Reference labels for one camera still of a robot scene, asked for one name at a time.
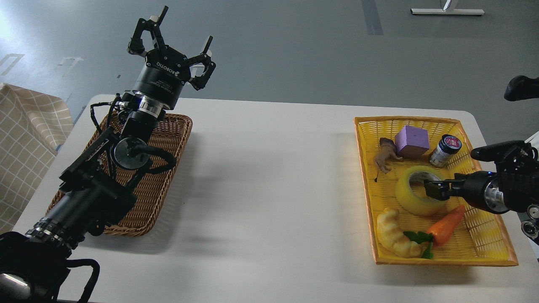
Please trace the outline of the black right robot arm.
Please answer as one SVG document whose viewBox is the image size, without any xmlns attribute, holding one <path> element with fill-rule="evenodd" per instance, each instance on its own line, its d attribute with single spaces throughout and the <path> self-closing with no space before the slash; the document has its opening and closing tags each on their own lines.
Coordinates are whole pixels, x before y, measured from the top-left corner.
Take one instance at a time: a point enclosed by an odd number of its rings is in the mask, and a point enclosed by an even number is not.
<svg viewBox="0 0 539 303">
<path fill-rule="evenodd" d="M 453 179 L 424 181 L 427 196 L 439 201 L 462 197 L 472 207 L 493 214 L 518 213 L 522 232 L 538 243 L 538 149 L 530 142 L 507 141 L 473 149 L 472 159 L 493 162 L 496 171 L 455 174 Z"/>
</svg>

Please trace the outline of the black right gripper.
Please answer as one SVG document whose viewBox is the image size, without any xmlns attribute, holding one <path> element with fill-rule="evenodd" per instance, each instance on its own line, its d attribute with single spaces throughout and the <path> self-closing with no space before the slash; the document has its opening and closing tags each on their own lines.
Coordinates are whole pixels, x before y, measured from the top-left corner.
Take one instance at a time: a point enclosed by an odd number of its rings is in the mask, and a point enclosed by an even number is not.
<svg viewBox="0 0 539 303">
<path fill-rule="evenodd" d="M 493 214 L 504 214 L 504 194 L 499 188 L 497 173 L 476 171 L 458 174 L 458 180 L 424 180 L 428 197 L 447 201 L 450 197 L 462 197 L 468 205 Z"/>
</svg>

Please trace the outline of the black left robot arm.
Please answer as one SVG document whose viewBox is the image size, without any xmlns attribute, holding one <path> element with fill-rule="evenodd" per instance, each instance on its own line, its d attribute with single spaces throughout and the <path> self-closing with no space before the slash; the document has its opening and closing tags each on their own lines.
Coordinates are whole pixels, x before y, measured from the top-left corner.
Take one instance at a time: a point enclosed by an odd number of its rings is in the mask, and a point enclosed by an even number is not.
<svg viewBox="0 0 539 303">
<path fill-rule="evenodd" d="M 60 175 L 62 198 L 25 234 L 2 234 L 2 303 L 57 303 L 71 269 L 89 266 L 92 273 L 78 300 L 88 303 L 100 264 L 71 259 L 71 253 L 86 234 L 101 235 L 127 216 L 144 177 L 173 175 L 179 151 L 159 147 L 157 131 L 172 121 L 168 111 L 184 86 L 203 89 L 216 64 L 209 51 L 212 36 L 191 58 L 164 42 L 160 25 L 168 9 L 137 21 L 127 50 L 146 64 L 133 90 L 90 106 L 97 138 Z"/>
</svg>

